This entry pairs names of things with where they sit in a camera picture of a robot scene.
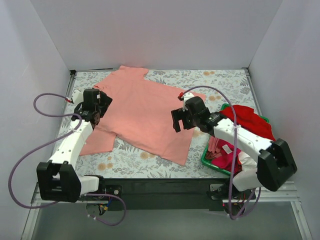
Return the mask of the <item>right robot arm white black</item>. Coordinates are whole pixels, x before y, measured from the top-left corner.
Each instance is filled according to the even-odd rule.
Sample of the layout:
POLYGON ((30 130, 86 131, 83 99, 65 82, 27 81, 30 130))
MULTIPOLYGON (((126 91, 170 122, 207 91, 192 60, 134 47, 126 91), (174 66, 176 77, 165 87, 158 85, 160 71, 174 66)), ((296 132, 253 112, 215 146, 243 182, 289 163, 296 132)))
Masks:
POLYGON ((298 170, 288 143, 258 136, 234 123, 219 112, 210 112, 204 101, 192 93, 178 97, 183 106, 171 111, 176 132, 198 127, 212 137, 234 145, 249 155, 257 164, 254 169, 242 171, 231 178, 226 186, 227 195, 237 199, 246 190, 264 187, 276 192, 298 170))

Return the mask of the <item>salmon pink t shirt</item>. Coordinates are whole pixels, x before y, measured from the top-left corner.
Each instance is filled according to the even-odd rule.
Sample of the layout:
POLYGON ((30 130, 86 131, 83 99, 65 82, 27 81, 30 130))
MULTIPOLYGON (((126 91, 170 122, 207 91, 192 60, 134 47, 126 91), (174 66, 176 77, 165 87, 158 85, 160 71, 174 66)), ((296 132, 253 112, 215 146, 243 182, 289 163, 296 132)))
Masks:
POLYGON ((80 155, 111 152, 116 138, 179 165, 188 158, 192 130, 175 132, 172 110, 182 89, 145 79, 146 68, 121 66, 93 87, 112 98, 80 155))

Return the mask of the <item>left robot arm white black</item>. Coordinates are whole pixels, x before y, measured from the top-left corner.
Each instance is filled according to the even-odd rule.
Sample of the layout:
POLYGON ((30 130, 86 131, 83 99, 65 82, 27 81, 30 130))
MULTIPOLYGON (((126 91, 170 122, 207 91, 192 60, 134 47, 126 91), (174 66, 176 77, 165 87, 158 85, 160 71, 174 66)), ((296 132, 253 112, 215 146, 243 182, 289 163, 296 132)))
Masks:
POLYGON ((36 168, 42 200, 75 203, 82 195, 90 194, 95 200, 106 196, 106 187, 97 175, 78 176, 77 159, 88 137, 106 113, 112 99, 104 92, 89 88, 75 91, 70 99, 75 109, 70 119, 67 136, 53 155, 36 168))

